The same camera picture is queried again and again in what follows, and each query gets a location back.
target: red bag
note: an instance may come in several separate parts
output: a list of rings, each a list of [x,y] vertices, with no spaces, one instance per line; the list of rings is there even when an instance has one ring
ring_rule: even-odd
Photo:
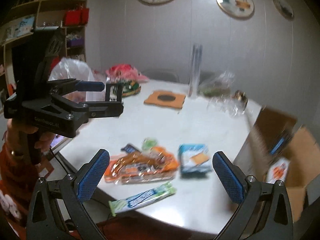
[[[81,18],[81,9],[66,11],[64,15],[64,25],[79,25]]]
[[[85,25],[89,20],[89,8],[82,8],[81,10],[81,24]]]

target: chair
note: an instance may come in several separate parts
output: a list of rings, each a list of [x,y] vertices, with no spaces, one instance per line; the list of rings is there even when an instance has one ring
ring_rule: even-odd
[[[148,69],[142,73],[150,79],[180,83],[178,74],[172,69]]]

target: table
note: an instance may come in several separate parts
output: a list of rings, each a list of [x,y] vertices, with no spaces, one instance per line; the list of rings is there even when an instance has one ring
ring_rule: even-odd
[[[233,161],[248,136],[250,123],[259,114],[260,106],[248,102],[248,115],[230,117],[228,113],[208,106],[205,98],[186,98],[181,110],[144,105],[154,90],[170,90],[187,94],[188,86],[154,81],[142,84],[139,95],[124,98],[124,112],[119,118],[93,119],[61,151],[61,155],[75,169],[79,169],[97,153],[106,149],[118,155],[127,143],[141,148],[146,137],[157,138],[159,144],[177,156],[182,143],[204,143],[211,157],[223,151]],[[115,185],[102,178],[98,188],[114,199],[122,199],[157,187],[164,182]],[[177,193],[137,211],[171,225],[196,232],[218,234],[234,209],[216,173],[207,179],[181,179],[180,172],[172,184]]]

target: black cable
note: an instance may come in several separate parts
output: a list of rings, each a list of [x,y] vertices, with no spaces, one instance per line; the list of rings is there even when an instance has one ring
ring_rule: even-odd
[[[61,161],[59,161],[59,159],[56,157],[56,155],[53,153],[51,147],[49,148],[50,149],[50,152],[52,154],[53,157],[56,158],[56,160],[58,161],[58,163],[61,165],[61,167],[64,169],[64,171],[66,172],[66,174],[68,174],[69,172],[67,171],[67,169],[62,165]]]

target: box flap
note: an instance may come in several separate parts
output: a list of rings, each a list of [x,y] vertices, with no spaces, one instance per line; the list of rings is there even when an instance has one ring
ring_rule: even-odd
[[[320,148],[306,127],[300,127],[284,150],[290,166],[287,187],[306,187],[320,174]]]
[[[297,119],[291,115],[264,106],[255,122],[267,149],[270,149],[283,129],[292,131]]]
[[[287,187],[287,193],[290,201],[292,220],[299,220],[303,211],[304,198],[306,195],[303,187]]]

